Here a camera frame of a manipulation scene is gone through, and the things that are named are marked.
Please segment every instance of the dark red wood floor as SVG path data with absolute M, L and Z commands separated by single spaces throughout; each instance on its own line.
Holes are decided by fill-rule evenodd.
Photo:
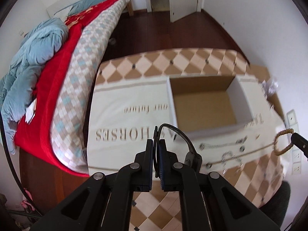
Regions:
M 170 23 L 169 12 L 122 15 L 103 61 L 140 52 L 170 48 L 220 48 L 242 53 L 227 32 L 208 14 L 194 13 Z M 55 207 L 86 179 L 71 176 L 38 158 L 20 151 L 21 181 L 44 212 Z

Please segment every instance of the diamond pattern tablecloth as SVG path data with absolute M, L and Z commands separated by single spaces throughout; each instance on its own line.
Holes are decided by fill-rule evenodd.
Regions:
M 236 75 L 253 74 L 247 61 L 234 50 L 169 49 L 147 52 L 103 62 L 96 85 L 121 79 L 155 75 Z M 256 207 L 264 205 L 282 182 L 282 165 L 273 153 L 250 161 L 235 174 L 228 169 L 225 179 Z M 134 193 L 130 231 L 181 231 L 178 192 L 163 192 L 159 181 L 153 181 L 149 193 Z

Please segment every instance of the checkered mattress cover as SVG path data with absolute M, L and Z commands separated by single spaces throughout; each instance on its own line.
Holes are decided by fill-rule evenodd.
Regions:
M 253 74 L 247 61 L 234 50 L 169 49 L 146 52 L 101 63 L 96 85 L 121 79 L 155 75 L 236 75 Z M 224 178 L 256 207 L 267 203 L 281 186 L 283 168 L 274 153 L 226 171 Z M 135 192 L 129 230 L 181 231 L 178 192 L 164 192 L 153 181 L 149 193 Z
M 129 0 L 118 0 L 82 32 L 60 91 L 50 127 L 56 157 L 69 169 L 89 173 L 84 156 L 83 126 L 87 101 L 111 33 Z

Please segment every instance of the bed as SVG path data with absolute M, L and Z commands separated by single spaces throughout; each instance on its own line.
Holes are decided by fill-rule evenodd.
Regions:
M 102 60 L 108 45 L 111 33 L 115 29 L 118 20 L 127 7 L 130 16 L 133 15 L 130 0 L 108 0 L 108 8 L 98 13 L 81 31 L 81 36 L 75 39 L 76 46 L 72 49 L 71 58 L 67 67 L 55 68 L 50 64 L 53 59 L 60 61 L 62 57 L 55 54 L 53 59 L 47 62 L 41 77 L 36 85 L 38 88 L 50 86 L 48 95 L 36 94 L 35 116 L 30 124 L 25 123 L 25 117 L 18 124 L 14 142 L 17 146 L 36 157 L 51 163 L 60 169 L 77 176 L 88 176 L 87 157 L 84 145 L 83 126 L 87 101 L 96 76 L 98 66 Z M 72 0 L 59 0 L 47 8 L 49 14 L 56 14 L 63 2 L 71 3 Z M 97 12 L 96 6 L 90 8 L 92 11 L 84 11 L 77 18 L 65 21 L 68 27 L 75 26 L 78 20 L 85 20 L 87 13 Z M 49 79 L 48 74 L 54 77 L 50 85 L 43 84 Z M 53 93 L 54 88 L 59 86 L 59 93 Z

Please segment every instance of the mattress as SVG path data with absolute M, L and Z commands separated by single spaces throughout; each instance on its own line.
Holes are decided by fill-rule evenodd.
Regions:
M 129 0 L 118 0 L 83 30 L 59 93 L 50 127 L 50 141 L 59 161 L 88 173 L 83 136 L 87 101 L 111 33 Z

